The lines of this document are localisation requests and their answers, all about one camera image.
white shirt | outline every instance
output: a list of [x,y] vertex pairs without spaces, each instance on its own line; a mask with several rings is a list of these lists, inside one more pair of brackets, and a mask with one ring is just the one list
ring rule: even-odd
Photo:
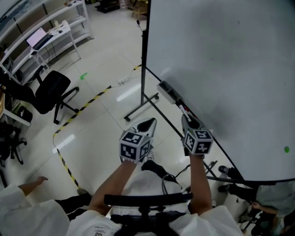
[[[148,196],[162,195],[162,179],[151,171],[142,171],[137,174],[122,195]],[[165,181],[169,194],[181,192],[181,187],[173,182]],[[242,236],[242,232],[225,206],[218,206],[200,216],[191,215],[185,203],[168,206],[165,211],[178,211],[187,213],[169,223],[180,236]],[[140,215],[137,208],[114,207],[111,214]],[[121,229],[116,224],[96,211],[86,211],[70,223],[66,236],[113,236]],[[138,233],[137,236],[154,236],[154,233]]]
[[0,232],[2,236],[64,236],[70,221],[54,200],[21,207],[24,192],[9,185],[0,192]]

white sleeve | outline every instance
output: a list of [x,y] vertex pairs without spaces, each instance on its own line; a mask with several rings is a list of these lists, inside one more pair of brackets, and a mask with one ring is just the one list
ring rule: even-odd
[[218,206],[200,216],[186,214],[169,226],[181,236],[206,235],[206,236],[242,236],[242,231],[235,223],[230,212],[225,206]]
[[70,223],[66,236],[113,236],[121,225],[96,211],[86,211]]
[[10,184],[0,192],[0,205],[15,210],[25,199],[24,192],[16,185]]

black chair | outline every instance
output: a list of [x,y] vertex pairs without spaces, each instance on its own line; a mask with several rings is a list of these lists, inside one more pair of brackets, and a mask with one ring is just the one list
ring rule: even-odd
[[19,128],[11,124],[7,124],[6,122],[0,123],[0,165],[2,167],[5,167],[2,161],[6,160],[9,155],[11,159],[14,159],[14,155],[16,155],[19,163],[24,164],[18,155],[17,146],[22,143],[27,145],[27,142],[19,140],[20,131]]
[[42,69],[43,66],[40,66],[32,77],[32,79],[37,79],[40,84],[35,94],[31,88],[10,80],[7,74],[1,76],[0,83],[6,87],[4,93],[9,94],[14,99],[31,103],[40,114],[46,114],[56,106],[53,122],[59,124],[57,120],[59,108],[62,109],[65,106],[75,113],[79,112],[79,109],[74,109],[64,102],[64,99],[71,93],[79,91],[79,87],[75,87],[64,94],[71,83],[69,78],[57,71],[51,71],[42,81],[40,78]]

forearm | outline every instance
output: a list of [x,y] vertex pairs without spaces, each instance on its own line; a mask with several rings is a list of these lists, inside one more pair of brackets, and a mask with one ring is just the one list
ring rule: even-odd
[[191,171],[190,188],[193,193],[193,199],[191,200],[192,213],[201,215],[212,209],[210,186],[206,177],[202,158],[192,154],[189,156]]
[[135,163],[124,161],[97,189],[90,202],[89,210],[94,210],[102,215],[106,215],[110,207],[104,205],[105,195],[120,195],[135,168]]
[[40,184],[37,181],[19,185],[19,188],[24,192],[24,195],[29,195]]
[[273,215],[276,215],[278,213],[278,210],[273,209],[271,207],[261,206],[260,210],[262,210],[263,212],[266,212],[268,214],[273,214]]

green laser dot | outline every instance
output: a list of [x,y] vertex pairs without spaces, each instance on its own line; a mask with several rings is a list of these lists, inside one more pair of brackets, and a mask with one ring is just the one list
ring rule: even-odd
[[285,153],[288,153],[290,151],[290,148],[288,146],[285,146],[284,150],[285,150]]

